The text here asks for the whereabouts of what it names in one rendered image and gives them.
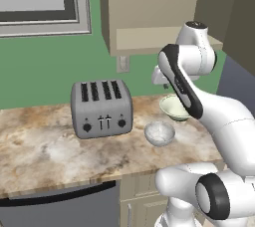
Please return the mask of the grey dishwasher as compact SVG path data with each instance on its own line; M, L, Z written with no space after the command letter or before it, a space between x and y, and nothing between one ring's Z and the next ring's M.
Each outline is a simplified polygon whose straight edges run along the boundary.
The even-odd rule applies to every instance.
M0 207L0 227L119 227L119 183L108 190L57 203ZM50 196L99 184L55 189L9 199Z

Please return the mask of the brown cabinet door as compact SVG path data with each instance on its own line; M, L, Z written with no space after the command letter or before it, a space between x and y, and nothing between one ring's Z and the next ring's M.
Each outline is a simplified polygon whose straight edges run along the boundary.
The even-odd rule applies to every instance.
M234 0L223 51L255 76L255 0Z

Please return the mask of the grey framed window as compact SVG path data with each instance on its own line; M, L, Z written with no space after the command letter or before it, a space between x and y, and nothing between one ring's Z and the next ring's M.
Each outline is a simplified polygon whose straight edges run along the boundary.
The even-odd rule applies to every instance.
M0 38L91 32L90 0L0 0Z

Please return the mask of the beige open wall cabinet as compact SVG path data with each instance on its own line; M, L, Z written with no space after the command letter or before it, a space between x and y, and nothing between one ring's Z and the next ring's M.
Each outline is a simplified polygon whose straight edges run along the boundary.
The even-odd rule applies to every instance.
M112 56L155 54L173 43L187 21L209 27L220 50L233 0L101 0L102 34Z

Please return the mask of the white wall outlet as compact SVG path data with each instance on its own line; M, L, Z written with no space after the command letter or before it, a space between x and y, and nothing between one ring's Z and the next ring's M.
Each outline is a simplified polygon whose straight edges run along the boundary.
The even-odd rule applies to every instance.
M129 72L129 56L117 56L117 72Z

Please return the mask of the grey four-slot toaster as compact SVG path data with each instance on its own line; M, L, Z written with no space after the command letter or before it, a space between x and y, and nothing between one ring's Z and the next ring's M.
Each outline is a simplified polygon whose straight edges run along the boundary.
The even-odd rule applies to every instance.
M73 128L80 139L120 135L132 130L132 100L123 80L74 83L71 112Z

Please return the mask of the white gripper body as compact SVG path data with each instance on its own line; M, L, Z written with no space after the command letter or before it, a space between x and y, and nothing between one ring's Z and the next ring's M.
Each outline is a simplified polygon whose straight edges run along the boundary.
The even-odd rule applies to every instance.
M154 85L168 85L170 87L170 83L167 80L166 76L161 72L159 66L155 66L151 75L151 82Z

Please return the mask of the grey speckled bowl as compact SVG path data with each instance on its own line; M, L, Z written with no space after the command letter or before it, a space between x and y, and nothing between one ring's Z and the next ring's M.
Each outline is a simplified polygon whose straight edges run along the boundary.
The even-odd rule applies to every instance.
M152 121L145 126L144 136L150 144L163 147L173 141L175 129L164 121Z

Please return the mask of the beige base cabinet door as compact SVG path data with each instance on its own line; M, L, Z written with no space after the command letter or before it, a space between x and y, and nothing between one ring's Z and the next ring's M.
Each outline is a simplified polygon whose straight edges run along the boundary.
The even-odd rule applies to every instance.
M128 203L131 227L153 227L166 209L167 198L155 187L155 174L127 175L120 181L120 227L128 227Z

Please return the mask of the pale green bowl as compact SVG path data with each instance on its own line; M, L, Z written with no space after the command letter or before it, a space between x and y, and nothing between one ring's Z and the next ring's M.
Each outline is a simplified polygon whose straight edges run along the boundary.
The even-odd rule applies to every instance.
M185 121L189 119L189 114L183 107L177 95L168 95L159 101L160 109L171 119Z

